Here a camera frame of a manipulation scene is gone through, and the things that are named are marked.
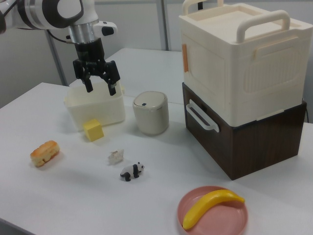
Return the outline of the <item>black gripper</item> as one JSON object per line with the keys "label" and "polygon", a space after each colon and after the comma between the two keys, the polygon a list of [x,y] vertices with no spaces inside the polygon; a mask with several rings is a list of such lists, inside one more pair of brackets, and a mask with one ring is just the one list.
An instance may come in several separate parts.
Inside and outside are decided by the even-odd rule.
{"label": "black gripper", "polygon": [[77,79],[82,80],[88,93],[93,91],[91,76],[99,76],[107,85],[111,96],[116,94],[116,83],[120,75],[115,61],[106,61],[102,40],[75,44],[78,58],[73,61]]}

